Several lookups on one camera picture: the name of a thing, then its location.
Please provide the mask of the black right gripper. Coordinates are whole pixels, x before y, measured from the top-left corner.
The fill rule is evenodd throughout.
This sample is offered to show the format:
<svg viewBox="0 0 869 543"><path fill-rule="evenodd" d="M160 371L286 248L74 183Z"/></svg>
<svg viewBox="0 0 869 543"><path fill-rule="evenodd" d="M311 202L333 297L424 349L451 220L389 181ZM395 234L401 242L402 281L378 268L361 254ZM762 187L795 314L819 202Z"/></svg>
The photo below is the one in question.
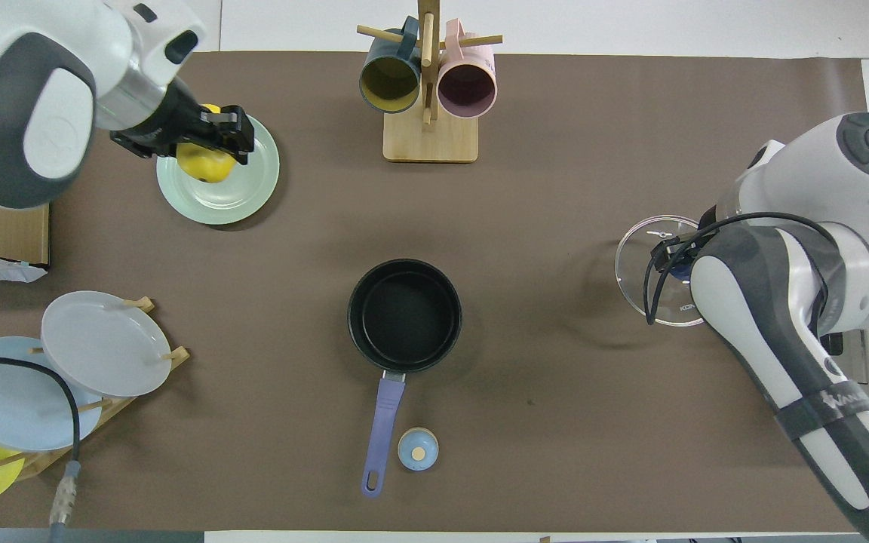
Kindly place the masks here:
<svg viewBox="0 0 869 543"><path fill-rule="evenodd" d="M659 274L668 269L668 274L679 281L689 281L691 268L707 244L707 235L696 232L663 238L654 247L654 269Z"/></svg>

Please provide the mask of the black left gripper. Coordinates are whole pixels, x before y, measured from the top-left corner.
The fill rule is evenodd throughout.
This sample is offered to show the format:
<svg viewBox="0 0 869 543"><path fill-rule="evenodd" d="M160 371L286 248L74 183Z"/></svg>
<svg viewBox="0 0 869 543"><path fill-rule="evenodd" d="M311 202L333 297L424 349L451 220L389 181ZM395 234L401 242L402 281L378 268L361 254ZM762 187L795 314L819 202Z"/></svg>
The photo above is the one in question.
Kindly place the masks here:
<svg viewBox="0 0 869 543"><path fill-rule="evenodd" d="M151 117L112 130L110 139L141 158L173 157L178 145L182 165L244 165L244 157L231 152L254 150L254 127L241 106L200 106L189 86L175 79Z"/></svg>

